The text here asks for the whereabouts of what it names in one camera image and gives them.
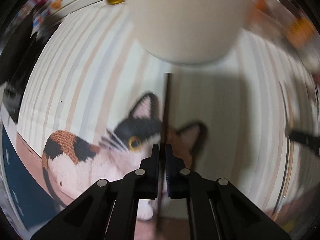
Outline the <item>beige utensil holder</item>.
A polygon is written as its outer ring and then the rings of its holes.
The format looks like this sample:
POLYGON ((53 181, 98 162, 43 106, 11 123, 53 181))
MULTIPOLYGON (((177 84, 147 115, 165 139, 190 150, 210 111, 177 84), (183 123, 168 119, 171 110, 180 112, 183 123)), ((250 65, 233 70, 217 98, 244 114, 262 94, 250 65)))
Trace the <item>beige utensil holder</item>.
POLYGON ((252 6, 252 0, 125 1, 140 45, 159 59, 181 64, 225 56, 252 6))

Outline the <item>soy sauce bottle orange label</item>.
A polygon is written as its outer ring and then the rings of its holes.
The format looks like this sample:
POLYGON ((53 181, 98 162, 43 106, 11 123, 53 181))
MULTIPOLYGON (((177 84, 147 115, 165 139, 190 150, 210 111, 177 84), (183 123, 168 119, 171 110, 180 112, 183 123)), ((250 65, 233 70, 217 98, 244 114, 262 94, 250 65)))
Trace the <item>soy sauce bottle orange label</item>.
POLYGON ((317 29, 306 14, 301 14, 282 27, 284 43, 292 51, 299 51, 317 34, 317 29))

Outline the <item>orange white seasoning bag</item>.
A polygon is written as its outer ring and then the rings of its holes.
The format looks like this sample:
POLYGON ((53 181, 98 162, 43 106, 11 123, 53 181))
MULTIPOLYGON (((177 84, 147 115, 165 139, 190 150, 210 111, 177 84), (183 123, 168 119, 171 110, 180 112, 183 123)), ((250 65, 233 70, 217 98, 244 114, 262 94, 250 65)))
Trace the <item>orange white seasoning bag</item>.
POLYGON ((254 0, 247 19, 247 29, 253 33, 261 33, 266 30, 270 25, 267 10, 267 0, 254 0))

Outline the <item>black induction cooktop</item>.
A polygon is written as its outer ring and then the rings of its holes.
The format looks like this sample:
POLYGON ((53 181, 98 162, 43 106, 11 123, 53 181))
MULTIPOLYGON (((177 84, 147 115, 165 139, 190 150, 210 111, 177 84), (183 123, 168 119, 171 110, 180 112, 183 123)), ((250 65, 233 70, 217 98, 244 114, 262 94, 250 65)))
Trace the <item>black induction cooktop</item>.
POLYGON ((1 51, 1 85, 3 103, 10 117, 17 123, 29 77, 45 45, 60 25, 47 31, 33 32, 34 14, 31 12, 8 37, 1 51))

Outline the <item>colourful wall sticker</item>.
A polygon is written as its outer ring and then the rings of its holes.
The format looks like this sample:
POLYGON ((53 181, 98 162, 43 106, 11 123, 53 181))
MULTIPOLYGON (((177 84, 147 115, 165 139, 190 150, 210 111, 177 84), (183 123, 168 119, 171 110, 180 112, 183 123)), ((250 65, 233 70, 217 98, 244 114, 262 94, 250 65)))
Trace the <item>colourful wall sticker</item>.
POLYGON ((30 13, 33 15, 33 29, 63 7, 65 0, 28 0, 16 14, 13 24, 20 24, 30 13))

